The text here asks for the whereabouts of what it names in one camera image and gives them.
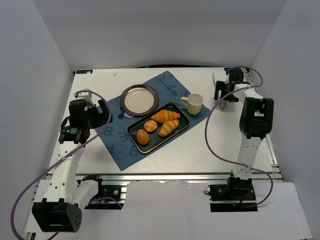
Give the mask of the glazed brown oval bread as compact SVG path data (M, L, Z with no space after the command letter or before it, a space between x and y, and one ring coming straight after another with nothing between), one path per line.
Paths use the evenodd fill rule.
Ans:
M139 129L136 134L137 140L141 145L147 145L149 143L149 135L143 130Z

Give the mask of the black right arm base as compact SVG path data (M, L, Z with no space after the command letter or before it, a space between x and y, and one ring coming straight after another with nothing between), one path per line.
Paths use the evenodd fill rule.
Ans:
M258 211L252 180L230 176L226 184L211 184L203 190L209 196L212 213Z

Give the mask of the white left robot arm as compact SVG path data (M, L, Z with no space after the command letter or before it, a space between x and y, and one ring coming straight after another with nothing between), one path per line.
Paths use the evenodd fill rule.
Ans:
M31 210L45 233L76 233L82 223L82 210L99 192L96 180L85 180L76 187L75 177L80 158L91 141L90 131L107 126L112 114L104 100L95 105L88 98L72 100L68 109L69 115L60 126L58 160L49 187Z

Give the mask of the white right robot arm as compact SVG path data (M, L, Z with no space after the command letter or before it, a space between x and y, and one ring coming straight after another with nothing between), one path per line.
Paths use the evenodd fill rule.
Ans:
M239 119L241 145L237 164L231 171L230 180L250 185L252 167L258 149L272 130L274 115L274 100L259 95L253 85L246 80L240 67L227 71L226 80L213 80L215 87L214 99L220 100L222 110L226 103L242 103Z

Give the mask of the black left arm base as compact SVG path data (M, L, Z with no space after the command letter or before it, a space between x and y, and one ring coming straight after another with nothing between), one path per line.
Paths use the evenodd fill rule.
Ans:
M127 193L127 183L107 181L101 175L86 175L76 180L77 188L87 180L95 181L98 192L84 207L86 210L121 210L124 206Z

